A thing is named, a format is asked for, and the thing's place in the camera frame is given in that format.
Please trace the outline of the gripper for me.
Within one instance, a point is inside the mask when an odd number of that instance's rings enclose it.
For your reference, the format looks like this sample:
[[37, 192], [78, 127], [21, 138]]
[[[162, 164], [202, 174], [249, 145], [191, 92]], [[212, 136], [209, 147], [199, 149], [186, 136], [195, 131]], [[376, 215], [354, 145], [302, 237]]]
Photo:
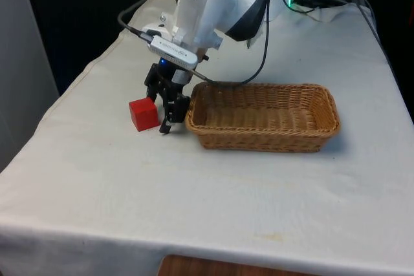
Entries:
[[168, 134], [174, 123], [184, 121], [190, 106], [190, 97], [183, 95], [182, 90], [190, 81], [191, 74], [188, 71], [164, 58], [160, 58], [157, 65], [151, 66], [144, 85], [147, 87], [146, 96], [152, 102], [161, 95], [164, 119], [159, 131], [162, 134]]

